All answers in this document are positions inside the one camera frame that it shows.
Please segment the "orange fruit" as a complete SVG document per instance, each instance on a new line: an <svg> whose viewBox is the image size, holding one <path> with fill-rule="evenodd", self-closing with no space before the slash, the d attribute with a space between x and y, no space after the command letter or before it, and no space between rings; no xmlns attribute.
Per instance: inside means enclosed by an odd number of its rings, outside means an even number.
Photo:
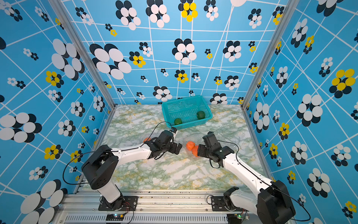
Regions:
<svg viewBox="0 0 358 224"><path fill-rule="evenodd" d="M195 157L198 157L198 149L199 149L199 146L198 145L195 145L192 149L192 154L195 156Z"/></svg>
<svg viewBox="0 0 358 224"><path fill-rule="evenodd" d="M145 142L147 142L147 141L150 141L150 140L151 140L151 138L150 138L150 137L145 138L145 139L143 140L143 143L145 143Z"/></svg>
<svg viewBox="0 0 358 224"><path fill-rule="evenodd" d="M188 141L186 144L186 149L189 151L192 151L194 146L195 146L195 143L193 141Z"/></svg>

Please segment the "green fruit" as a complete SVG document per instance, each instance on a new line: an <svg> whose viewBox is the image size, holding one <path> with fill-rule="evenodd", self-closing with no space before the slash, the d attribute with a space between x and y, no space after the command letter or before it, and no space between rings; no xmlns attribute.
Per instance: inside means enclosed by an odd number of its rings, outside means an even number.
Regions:
<svg viewBox="0 0 358 224"><path fill-rule="evenodd" d="M176 119L174 120L174 125L175 125L175 126L176 126L176 125L181 125L181 124L183 124L183 121L182 121L181 118L176 118Z"/></svg>
<svg viewBox="0 0 358 224"><path fill-rule="evenodd" d="M198 111L196 115L198 120L206 118L206 114L203 111Z"/></svg>

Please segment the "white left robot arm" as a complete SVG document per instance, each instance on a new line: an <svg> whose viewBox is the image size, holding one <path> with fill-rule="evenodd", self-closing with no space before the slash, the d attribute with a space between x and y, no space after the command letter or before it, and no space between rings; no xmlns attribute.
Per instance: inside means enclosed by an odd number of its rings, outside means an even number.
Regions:
<svg viewBox="0 0 358 224"><path fill-rule="evenodd" d="M102 195L102 203L113 211L127 206L125 198L112 181L115 169L137 160L159 159L166 152L178 155L182 145L174 142L178 130L171 128L160 133L159 137L149 137L144 143L127 148L100 146L82 165L82 172L90 187Z"/></svg>

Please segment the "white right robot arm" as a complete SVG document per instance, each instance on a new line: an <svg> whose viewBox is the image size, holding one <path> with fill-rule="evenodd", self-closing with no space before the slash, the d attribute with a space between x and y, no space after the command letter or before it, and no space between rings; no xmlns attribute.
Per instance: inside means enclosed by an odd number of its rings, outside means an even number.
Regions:
<svg viewBox="0 0 358 224"><path fill-rule="evenodd" d="M223 194L227 210L244 209L259 217L263 224L285 224L296 215L292 198L281 181L273 182L241 160L228 146L222 146L213 132L203 136L198 156L218 163L238 177L251 193L232 187Z"/></svg>

